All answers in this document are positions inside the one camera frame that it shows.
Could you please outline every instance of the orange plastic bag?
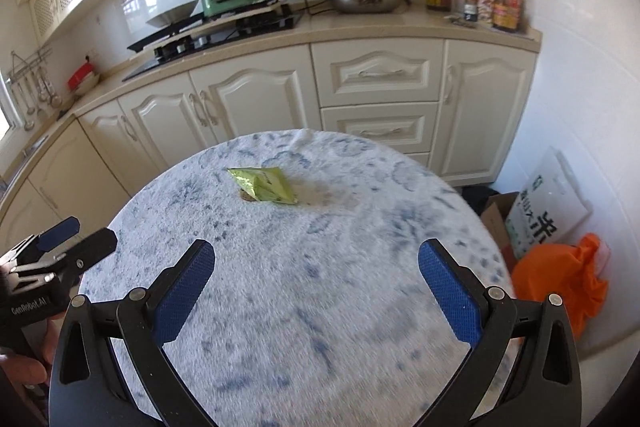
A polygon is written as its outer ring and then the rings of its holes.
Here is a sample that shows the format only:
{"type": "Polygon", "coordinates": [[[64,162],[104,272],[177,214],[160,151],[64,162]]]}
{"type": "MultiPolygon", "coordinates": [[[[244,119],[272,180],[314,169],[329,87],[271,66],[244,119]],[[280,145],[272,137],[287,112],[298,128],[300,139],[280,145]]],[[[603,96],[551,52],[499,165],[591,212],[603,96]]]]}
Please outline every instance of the orange plastic bag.
{"type": "Polygon", "coordinates": [[[585,235],[577,247],[538,245],[516,264],[511,274],[518,299],[542,302],[549,293],[562,297],[577,340],[587,320],[602,308],[609,283],[594,272],[600,239],[585,235]]]}

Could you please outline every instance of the round table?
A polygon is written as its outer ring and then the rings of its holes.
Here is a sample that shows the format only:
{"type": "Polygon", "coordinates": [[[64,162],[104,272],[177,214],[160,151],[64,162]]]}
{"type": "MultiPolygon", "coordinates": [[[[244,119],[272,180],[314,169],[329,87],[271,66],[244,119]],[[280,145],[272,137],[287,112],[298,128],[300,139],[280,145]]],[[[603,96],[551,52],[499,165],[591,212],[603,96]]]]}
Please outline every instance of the round table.
{"type": "MultiPolygon", "coordinates": [[[[511,292],[495,243],[455,190],[346,134],[266,132],[220,144],[148,184],[110,228],[117,250],[82,281],[94,302],[148,287],[195,239],[213,245],[215,271],[164,350],[221,427],[411,427],[468,350],[418,270],[428,238],[484,285],[511,292]],[[249,166],[280,167],[299,204],[242,200],[226,168],[249,166]]],[[[124,344],[115,347],[138,406],[157,417],[124,344]]]]}

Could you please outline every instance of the blue gripper pad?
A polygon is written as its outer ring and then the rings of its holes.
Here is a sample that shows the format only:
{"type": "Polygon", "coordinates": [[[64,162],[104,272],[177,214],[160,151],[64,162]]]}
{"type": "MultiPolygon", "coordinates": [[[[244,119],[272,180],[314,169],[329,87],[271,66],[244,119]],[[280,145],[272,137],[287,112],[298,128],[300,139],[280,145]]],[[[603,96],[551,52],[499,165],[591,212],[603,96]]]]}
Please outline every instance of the blue gripper pad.
{"type": "Polygon", "coordinates": [[[418,267],[458,340],[476,347],[482,336],[480,310],[462,282],[428,242],[420,245],[418,267]]]}
{"type": "Polygon", "coordinates": [[[177,338],[211,277],[215,263],[213,247],[206,241],[203,242],[191,258],[189,266],[182,270],[174,285],[156,307],[152,334],[158,346],[177,338]]]}
{"type": "Polygon", "coordinates": [[[62,245],[67,239],[74,237],[78,232],[80,232],[80,221],[75,217],[67,217],[55,227],[40,234],[38,250],[41,252],[51,251],[58,245],[62,245]]]}

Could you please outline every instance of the drawer handle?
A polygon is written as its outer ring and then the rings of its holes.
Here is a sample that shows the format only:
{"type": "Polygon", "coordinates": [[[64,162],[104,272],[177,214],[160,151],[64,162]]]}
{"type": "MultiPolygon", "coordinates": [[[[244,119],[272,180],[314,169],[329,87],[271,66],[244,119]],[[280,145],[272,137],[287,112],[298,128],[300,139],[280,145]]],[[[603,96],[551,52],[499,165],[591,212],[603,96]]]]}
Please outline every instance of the drawer handle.
{"type": "Polygon", "coordinates": [[[360,131],[358,136],[362,136],[363,138],[382,138],[383,136],[393,136],[394,134],[402,134],[404,129],[397,127],[395,129],[391,129],[389,131],[360,131]]]}
{"type": "Polygon", "coordinates": [[[200,98],[202,99],[202,107],[204,107],[204,112],[207,113],[207,116],[209,117],[211,124],[218,125],[219,124],[218,118],[216,118],[210,113],[209,106],[207,105],[207,102],[211,102],[209,95],[207,94],[207,91],[205,91],[204,89],[201,90],[200,98]]]}
{"type": "Polygon", "coordinates": [[[44,188],[40,187],[40,193],[43,195],[43,197],[44,197],[47,201],[49,201],[49,204],[50,204],[53,208],[55,208],[56,210],[58,209],[58,206],[56,205],[56,202],[53,200],[53,198],[52,198],[51,196],[49,196],[49,195],[47,194],[47,191],[46,191],[44,188]]]}
{"type": "Polygon", "coordinates": [[[444,95],[444,100],[442,102],[444,105],[449,105],[449,103],[451,103],[451,95],[453,94],[453,84],[454,84],[455,75],[456,75],[456,68],[453,66],[449,66],[447,68],[447,78],[446,78],[447,90],[444,95]]]}
{"type": "Polygon", "coordinates": [[[131,125],[130,121],[127,120],[127,117],[125,116],[121,116],[120,119],[122,120],[124,131],[129,135],[129,138],[134,142],[137,142],[138,137],[136,136],[136,132],[133,130],[133,126],[131,125]]]}
{"type": "Polygon", "coordinates": [[[404,70],[396,70],[396,71],[387,71],[386,73],[376,73],[375,71],[361,71],[360,73],[358,73],[357,77],[359,78],[382,78],[384,76],[405,76],[406,75],[406,71],[404,70]]]}
{"type": "Polygon", "coordinates": [[[191,107],[193,107],[193,112],[200,122],[200,125],[203,127],[208,126],[209,123],[207,123],[207,119],[200,116],[200,112],[198,111],[198,106],[200,106],[200,104],[197,102],[196,96],[193,93],[189,93],[189,100],[191,100],[191,107]]]}

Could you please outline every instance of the green snack bag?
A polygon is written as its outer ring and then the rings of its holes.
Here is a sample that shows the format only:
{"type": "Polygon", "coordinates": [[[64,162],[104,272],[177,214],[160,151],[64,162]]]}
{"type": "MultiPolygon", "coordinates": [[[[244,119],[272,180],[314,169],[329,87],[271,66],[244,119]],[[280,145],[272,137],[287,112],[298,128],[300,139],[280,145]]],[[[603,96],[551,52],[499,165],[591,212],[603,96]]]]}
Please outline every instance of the green snack bag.
{"type": "Polygon", "coordinates": [[[227,169],[242,190],[257,201],[297,204],[291,185],[279,167],[227,169]]]}

